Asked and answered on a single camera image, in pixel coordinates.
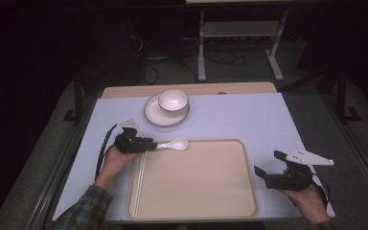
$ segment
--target hand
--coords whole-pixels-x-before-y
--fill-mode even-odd
[[[309,224],[313,225],[331,220],[319,191],[313,184],[302,191],[282,190],[280,192],[295,203],[301,215]]]
[[[111,146],[105,153],[103,169],[95,180],[94,185],[109,191],[112,182],[125,168],[127,163],[140,154],[141,153],[121,153],[115,146]]]

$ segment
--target hand-mounted device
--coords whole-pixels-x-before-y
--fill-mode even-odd
[[[325,191],[321,186],[318,186],[313,180],[312,176],[316,175],[311,172],[311,169],[307,165],[333,165],[334,161],[318,156],[312,152],[306,150],[296,150],[292,154],[287,155],[283,152],[274,151],[274,157],[286,162],[287,169],[282,174],[267,174],[266,171],[255,166],[255,174],[262,178],[268,189],[275,190],[292,190],[301,191],[307,189],[310,184],[313,184],[319,191],[325,206],[327,206],[330,200],[330,189],[328,190],[328,199],[325,195]]]
[[[157,143],[152,138],[137,137],[136,128],[122,127],[121,134],[115,137],[114,146],[123,153],[141,153],[147,150],[155,150]]]
[[[146,150],[155,150],[157,143],[153,143],[152,138],[136,137],[137,129],[139,126],[130,119],[128,121],[119,123],[113,126],[107,133],[103,140],[100,155],[98,157],[97,169],[95,172],[95,179],[98,177],[101,171],[101,165],[103,164],[104,157],[106,155],[105,148],[109,140],[109,136],[115,127],[121,127],[123,133],[118,134],[115,137],[114,146],[123,153],[141,153]]]

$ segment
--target wooden board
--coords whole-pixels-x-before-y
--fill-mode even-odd
[[[169,89],[180,89],[188,95],[276,93],[272,82],[201,83],[108,87],[102,98],[151,97]]]

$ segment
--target person's right hand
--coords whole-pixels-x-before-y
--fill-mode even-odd
[[[282,190],[280,192],[295,203],[301,215],[310,225],[331,220],[319,191],[313,184],[302,191]]]

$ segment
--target white bowl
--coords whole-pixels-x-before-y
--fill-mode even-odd
[[[160,94],[158,103],[169,117],[181,116],[187,113],[189,108],[187,94],[178,89],[170,89]]]
[[[181,113],[179,116],[167,116],[166,111],[160,107],[158,99],[160,94],[154,95],[149,98],[145,104],[145,117],[153,124],[160,127],[172,127],[177,125],[181,121],[183,121],[190,110],[190,106],[188,105],[184,113]]]

